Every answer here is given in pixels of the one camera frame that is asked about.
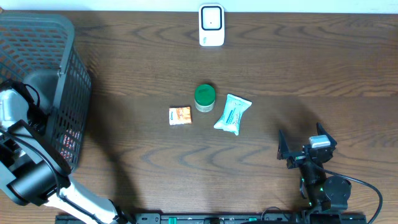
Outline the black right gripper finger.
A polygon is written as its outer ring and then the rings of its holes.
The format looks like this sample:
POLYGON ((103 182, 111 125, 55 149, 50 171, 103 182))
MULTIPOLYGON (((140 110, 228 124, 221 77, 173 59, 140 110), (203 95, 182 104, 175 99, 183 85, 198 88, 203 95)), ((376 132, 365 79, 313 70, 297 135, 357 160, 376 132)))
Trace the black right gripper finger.
POLYGON ((279 130, 279 146, 277 150, 277 159, 287 159, 290 156, 289 147, 282 130, 279 130))
POLYGON ((337 145, 337 141, 325 130, 325 128, 321 125, 321 123, 317 123, 316 127, 317 127, 317 134, 318 134, 317 136, 326 135, 331 142, 330 148, 335 149, 336 145, 337 145))

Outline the teal white wipes packet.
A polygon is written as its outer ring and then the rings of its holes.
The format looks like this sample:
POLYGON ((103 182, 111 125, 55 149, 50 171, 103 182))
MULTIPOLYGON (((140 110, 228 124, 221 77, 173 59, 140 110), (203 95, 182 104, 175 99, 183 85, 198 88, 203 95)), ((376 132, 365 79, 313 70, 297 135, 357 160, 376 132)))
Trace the teal white wipes packet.
POLYGON ((223 114, 213 127, 215 129, 222 129, 223 131, 234 133, 238 136, 243 113, 251 105, 251 101, 232 94, 227 94, 223 114))

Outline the green lid jar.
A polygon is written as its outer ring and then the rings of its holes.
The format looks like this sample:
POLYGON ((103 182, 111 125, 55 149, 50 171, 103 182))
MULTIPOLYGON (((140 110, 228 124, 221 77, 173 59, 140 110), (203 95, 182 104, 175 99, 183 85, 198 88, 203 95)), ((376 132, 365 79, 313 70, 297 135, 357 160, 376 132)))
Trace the green lid jar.
POLYGON ((210 112, 216 101, 216 91, 209 84, 199 85, 194 94, 195 107, 202 113, 210 112))

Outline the orange small box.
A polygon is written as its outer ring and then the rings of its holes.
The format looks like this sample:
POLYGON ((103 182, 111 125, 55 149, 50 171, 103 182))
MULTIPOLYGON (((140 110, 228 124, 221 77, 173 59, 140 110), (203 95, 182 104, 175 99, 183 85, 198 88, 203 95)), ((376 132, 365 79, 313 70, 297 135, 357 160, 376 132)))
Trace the orange small box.
POLYGON ((192 124, 191 107, 169 108, 169 125, 192 124))

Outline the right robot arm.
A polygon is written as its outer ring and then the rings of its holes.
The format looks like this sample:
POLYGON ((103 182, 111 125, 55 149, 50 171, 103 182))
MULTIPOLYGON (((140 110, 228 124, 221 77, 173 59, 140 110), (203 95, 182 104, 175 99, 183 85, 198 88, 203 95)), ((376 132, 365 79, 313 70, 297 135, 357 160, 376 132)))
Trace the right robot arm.
POLYGON ((317 123, 317 135, 308 139, 300 151, 291 151, 279 131, 277 159, 285 160, 288 169, 300 170, 300 193, 309 208, 297 215, 300 223, 341 223, 341 213, 348 209, 351 182, 341 174, 323 168, 333 157, 337 142, 317 123))

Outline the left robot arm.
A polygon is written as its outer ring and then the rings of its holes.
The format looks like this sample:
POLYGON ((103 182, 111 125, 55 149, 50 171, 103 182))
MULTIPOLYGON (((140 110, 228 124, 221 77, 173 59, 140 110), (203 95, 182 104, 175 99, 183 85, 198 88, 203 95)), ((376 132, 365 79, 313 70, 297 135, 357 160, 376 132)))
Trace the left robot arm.
POLYGON ((1 190, 16 204, 63 210, 84 223, 135 223, 111 200, 71 177, 71 167, 44 139, 48 116, 29 84, 1 83, 1 190))

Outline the white barcode scanner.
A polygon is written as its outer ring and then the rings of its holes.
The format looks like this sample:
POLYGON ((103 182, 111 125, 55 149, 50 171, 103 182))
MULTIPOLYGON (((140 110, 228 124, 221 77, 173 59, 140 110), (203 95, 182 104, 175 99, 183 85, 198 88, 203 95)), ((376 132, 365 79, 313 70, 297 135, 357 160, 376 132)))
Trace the white barcode scanner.
POLYGON ((224 44, 224 7, 220 4, 203 4, 198 11, 199 43, 202 47, 219 47, 224 44))

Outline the red patterned packet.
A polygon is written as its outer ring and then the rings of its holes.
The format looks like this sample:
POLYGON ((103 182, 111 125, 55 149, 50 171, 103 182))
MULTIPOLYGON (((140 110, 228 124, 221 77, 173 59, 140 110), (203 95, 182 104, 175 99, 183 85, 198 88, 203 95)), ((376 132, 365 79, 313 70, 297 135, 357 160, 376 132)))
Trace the red patterned packet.
POLYGON ((79 143, 78 140, 80 139, 80 132, 79 131, 72 131, 71 129, 67 130, 66 134, 62 140, 62 148, 61 148, 61 155, 64 159, 68 162, 75 162, 78 152, 79 143))

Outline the grey plastic mesh basket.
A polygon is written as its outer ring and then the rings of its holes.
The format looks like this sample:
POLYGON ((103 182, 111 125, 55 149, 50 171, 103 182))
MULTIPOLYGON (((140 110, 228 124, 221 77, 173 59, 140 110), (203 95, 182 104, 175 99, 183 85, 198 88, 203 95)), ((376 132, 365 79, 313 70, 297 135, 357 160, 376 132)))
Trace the grey plastic mesh basket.
POLYGON ((78 167, 92 83, 75 46, 75 29, 56 14, 1 14, 1 81, 34 87, 40 109, 47 114, 44 138, 59 153, 67 130, 80 132, 78 167))

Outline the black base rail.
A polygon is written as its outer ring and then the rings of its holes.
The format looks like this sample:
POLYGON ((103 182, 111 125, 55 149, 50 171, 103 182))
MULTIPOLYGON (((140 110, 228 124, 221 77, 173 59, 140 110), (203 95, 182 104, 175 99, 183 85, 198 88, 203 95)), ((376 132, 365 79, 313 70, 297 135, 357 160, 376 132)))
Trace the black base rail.
MULTIPOLYGON (((161 215, 158 213, 138 213, 137 224, 239 224, 239 223, 302 223, 299 217, 281 213, 264 215, 161 215)), ((310 223, 366 223, 364 215, 320 215, 313 214, 310 223)))

